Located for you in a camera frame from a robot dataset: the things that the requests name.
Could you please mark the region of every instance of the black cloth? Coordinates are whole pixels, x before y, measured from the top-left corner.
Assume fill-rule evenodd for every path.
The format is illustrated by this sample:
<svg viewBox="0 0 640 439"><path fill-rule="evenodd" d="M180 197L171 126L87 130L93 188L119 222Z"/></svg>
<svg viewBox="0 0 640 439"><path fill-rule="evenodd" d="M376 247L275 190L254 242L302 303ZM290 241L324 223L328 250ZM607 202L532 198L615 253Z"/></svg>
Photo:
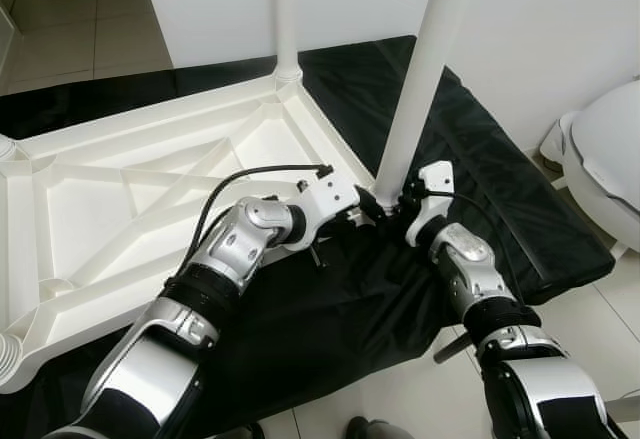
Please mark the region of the black cloth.
<svg viewBox="0 0 640 439"><path fill-rule="evenodd" d="M413 44L402 37L300 55L305 86L372 173ZM0 127L28 137L251 79L274 65L263 58L7 96L0 98ZM498 224L527 302L540 304L613 268L608 251L449 70L414 165L438 159L453 162L456 190ZM489 241L508 277L484 218L458 201L450 217ZM188 437L275 414L418 357L451 322L440 278L392 228L346 232L324 242L320 253L327 269L300 253L259 272L205 367L207 387ZM93 368L119 334L50 361L26 390L0 397L0 437L39 437L73 419Z"/></svg>

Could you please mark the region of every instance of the black mat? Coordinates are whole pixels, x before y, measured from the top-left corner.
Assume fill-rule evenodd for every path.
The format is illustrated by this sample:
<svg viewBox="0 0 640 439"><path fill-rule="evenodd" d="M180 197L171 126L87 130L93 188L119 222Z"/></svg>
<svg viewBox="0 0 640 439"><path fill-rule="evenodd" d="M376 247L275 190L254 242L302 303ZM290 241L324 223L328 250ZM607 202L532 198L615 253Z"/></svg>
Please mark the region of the black mat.
<svg viewBox="0 0 640 439"><path fill-rule="evenodd" d="M377 170L414 44L411 37L301 54L304 83L370 171ZM0 132L55 130L269 73L273 58L57 86L0 98ZM454 163L456 190L498 223L518 282L539 304L613 267L608 251L460 80L445 71L414 165ZM493 230L454 202L451 217ZM297 254L262 270L207 365L189 437L203 437L332 392L423 354L450 320L439 277L390 234L361 228L324 243L331 267ZM0 437L40 437L74 418L118 334L50 361L24 391L0 397Z"/></svg>

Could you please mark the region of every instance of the tiled floor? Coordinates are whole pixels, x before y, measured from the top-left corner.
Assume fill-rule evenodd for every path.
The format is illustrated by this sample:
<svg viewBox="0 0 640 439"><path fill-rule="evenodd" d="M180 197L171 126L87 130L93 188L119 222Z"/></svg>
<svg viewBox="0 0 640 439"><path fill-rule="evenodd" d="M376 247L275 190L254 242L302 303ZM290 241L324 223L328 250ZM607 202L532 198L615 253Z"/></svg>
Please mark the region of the tiled floor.
<svg viewBox="0 0 640 439"><path fill-rule="evenodd" d="M150 0L15 0L8 93L171 68Z"/></svg>
<svg viewBox="0 0 640 439"><path fill-rule="evenodd" d="M548 177L553 180L557 174ZM568 191L561 194L572 203ZM612 238L591 225L607 246L613 244ZM605 401L640 388L638 304L640 256L628 251L607 277L537 308L545 329L591 375ZM388 420L416 439L491 439L482 381L471 350L443 365L432 359L434 350L460 330L441 331L420 359L372 374L334 394L269 418L267 439L342 439L344 427L354 415ZM631 439L640 439L640 423L620 426Z"/></svg>

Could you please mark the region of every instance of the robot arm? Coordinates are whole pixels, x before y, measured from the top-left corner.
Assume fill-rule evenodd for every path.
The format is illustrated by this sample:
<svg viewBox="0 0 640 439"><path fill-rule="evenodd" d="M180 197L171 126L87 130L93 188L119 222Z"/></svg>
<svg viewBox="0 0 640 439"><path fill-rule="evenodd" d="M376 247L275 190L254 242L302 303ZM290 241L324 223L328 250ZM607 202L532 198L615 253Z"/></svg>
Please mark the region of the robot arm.
<svg viewBox="0 0 640 439"><path fill-rule="evenodd" d="M453 192L449 163L423 168L427 191ZM427 196L407 242L426 248L476 348L497 439L621 438L591 378L512 294L483 239L446 220L451 197Z"/></svg>
<svg viewBox="0 0 640 439"><path fill-rule="evenodd" d="M308 247L323 224L358 202L338 173L288 202L238 201L98 367L80 418L45 439L176 437L204 386L199 364L233 320L265 252Z"/></svg>

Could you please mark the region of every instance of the black fabric cover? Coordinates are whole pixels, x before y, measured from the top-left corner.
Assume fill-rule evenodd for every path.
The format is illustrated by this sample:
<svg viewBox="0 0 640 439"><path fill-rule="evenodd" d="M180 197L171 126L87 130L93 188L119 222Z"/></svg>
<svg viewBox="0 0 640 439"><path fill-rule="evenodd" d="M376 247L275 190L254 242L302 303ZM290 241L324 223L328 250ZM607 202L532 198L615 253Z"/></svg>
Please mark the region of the black fabric cover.
<svg viewBox="0 0 640 439"><path fill-rule="evenodd" d="M305 86L372 173L413 44L412 37L403 37L300 57ZM257 77L274 64L263 58L7 96L0 98L0 130L23 138ZM608 251L449 70L414 164L438 159L454 163L456 190L480 202L498 223L529 303L612 269ZM455 201L450 217L489 241L506 275L482 216ZM451 322L446 295L420 253L391 230L362 227L323 243L320 253L330 267L322 271L308 253L260 271L205 366L207 386L188 437L275 414L427 350ZM118 337L50 361L27 389L0 397L0 437L39 437L73 419L93 368Z"/></svg>

